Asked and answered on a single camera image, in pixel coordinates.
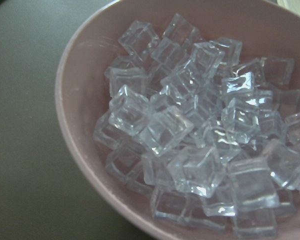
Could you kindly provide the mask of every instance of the dark surface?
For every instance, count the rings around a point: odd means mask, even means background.
[[[109,0],[0,4],[0,240],[151,240],[91,187],[61,135],[54,100],[61,54]]]

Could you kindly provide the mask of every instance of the pile of ice cubes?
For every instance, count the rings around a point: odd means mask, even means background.
[[[242,42],[205,40],[176,14],[160,38],[134,21],[128,55],[105,71],[109,110],[96,141],[113,151],[106,170],[150,198],[154,218],[238,238],[277,236],[300,191],[300,90],[294,60],[240,62]]]

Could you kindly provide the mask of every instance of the bowl rim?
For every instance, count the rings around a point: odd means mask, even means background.
[[[268,0],[258,0],[260,3],[272,6],[273,8],[277,8],[279,11],[284,11],[286,14],[294,15],[294,18],[297,17],[300,19],[300,16],[294,12],[289,11],[286,8],[283,8],[273,2]],[[55,85],[54,85],[54,100],[55,100],[55,108],[57,113],[58,124],[61,129],[62,136],[65,140],[66,146],[72,155],[76,165],[79,167],[81,172],[87,178],[89,183],[92,185],[94,189],[98,192],[99,195],[103,197],[103,199],[112,207],[114,208],[121,216],[123,216],[126,220],[131,222],[133,225],[137,226],[139,229],[144,231],[145,233],[149,234],[150,236],[156,239],[165,239],[165,240],[179,240],[177,236],[173,234],[169,234],[166,231],[161,230],[160,228],[156,227],[154,224],[144,220],[134,211],[129,209],[125,204],[123,204],[115,194],[108,191],[102,184],[100,180],[95,176],[92,170],[89,169],[89,166],[83,160],[84,158],[80,154],[79,149],[77,148],[72,136],[69,126],[67,125],[65,110],[63,107],[63,78],[64,78],[64,69],[65,65],[67,64],[68,57],[70,55],[71,49],[74,46],[74,43],[80,36],[81,32],[88,27],[88,25],[98,17],[104,10],[114,7],[116,4],[121,2],[125,2],[125,0],[113,0],[112,2],[106,4],[105,6],[99,8],[95,13],[89,16],[74,32],[68,43],[66,44],[58,67],[56,71],[55,77]]]

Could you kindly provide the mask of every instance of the round container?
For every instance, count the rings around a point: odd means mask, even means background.
[[[96,120],[108,109],[104,71],[125,52],[118,38],[134,20],[150,22],[162,34],[175,13],[198,27],[207,39],[228,37],[243,42],[242,57],[295,59],[291,88],[300,89],[300,18],[263,0],[121,0],[86,20],[67,44],[56,75],[55,100],[63,136],[73,158],[95,189],[120,214],[160,240],[232,240],[205,228],[181,227],[154,220],[149,200],[126,189],[104,168],[109,150],[93,141]],[[278,239],[300,240],[298,213],[278,221]]]

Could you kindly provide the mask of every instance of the gray surface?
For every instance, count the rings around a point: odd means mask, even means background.
[[[0,240],[150,240],[75,165],[59,129],[55,75],[68,40],[109,0],[0,4]]]

